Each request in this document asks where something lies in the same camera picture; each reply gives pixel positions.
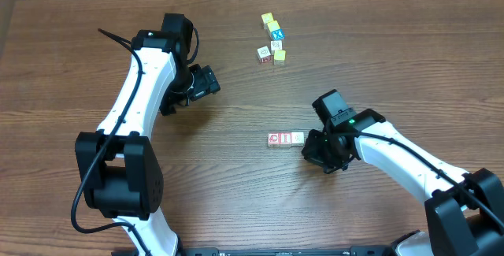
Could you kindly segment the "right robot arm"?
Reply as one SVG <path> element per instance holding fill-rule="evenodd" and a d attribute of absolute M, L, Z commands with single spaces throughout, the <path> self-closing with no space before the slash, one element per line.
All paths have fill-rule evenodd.
<path fill-rule="evenodd" d="M 355 247 L 352 255 L 497 256 L 503 253 L 503 185 L 491 171 L 450 165 L 416 144 L 373 109 L 356 113 L 331 90 L 312 104 L 323 123 L 302 156 L 326 174 L 354 160 L 385 172 L 424 206 L 428 230 L 393 243 Z"/>

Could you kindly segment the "red I wooden block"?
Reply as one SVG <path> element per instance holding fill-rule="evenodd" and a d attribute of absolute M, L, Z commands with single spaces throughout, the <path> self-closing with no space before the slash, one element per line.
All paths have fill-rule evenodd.
<path fill-rule="evenodd" d="M 280 145 L 280 147 L 291 147 L 292 146 L 292 133 L 291 132 L 281 132 L 279 134 L 279 145 Z"/>

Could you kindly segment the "white block blue D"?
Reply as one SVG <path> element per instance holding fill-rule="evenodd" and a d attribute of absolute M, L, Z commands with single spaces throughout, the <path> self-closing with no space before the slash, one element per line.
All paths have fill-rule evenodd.
<path fill-rule="evenodd" d="M 268 147 L 280 146 L 280 134 L 278 132 L 270 132 L 267 139 Z"/>

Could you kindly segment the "white ladybug wooden block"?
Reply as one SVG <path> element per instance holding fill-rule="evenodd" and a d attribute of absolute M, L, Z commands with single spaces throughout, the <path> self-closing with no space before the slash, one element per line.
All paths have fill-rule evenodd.
<path fill-rule="evenodd" d="M 305 143 L 304 132 L 292 132 L 291 133 L 291 145 L 293 147 L 302 147 Z"/>

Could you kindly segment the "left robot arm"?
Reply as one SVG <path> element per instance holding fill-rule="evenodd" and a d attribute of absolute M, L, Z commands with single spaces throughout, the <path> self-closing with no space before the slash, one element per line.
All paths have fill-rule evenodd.
<path fill-rule="evenodd" d="M 117 100 L 94 132 L 75 143 L 80 185 L 70 221 L 83 234 L 122 227 L 132 255 L 183 255 L 180 237 L 161 210 L 164 178 L 151 145 L 158 115 L 176 113 L 221 87 L 213 70 L 195 63 L 198 31 L 183 14 L 167 13 L 158 31 L 132 39 L 103 33 L 132 56 Z"/>

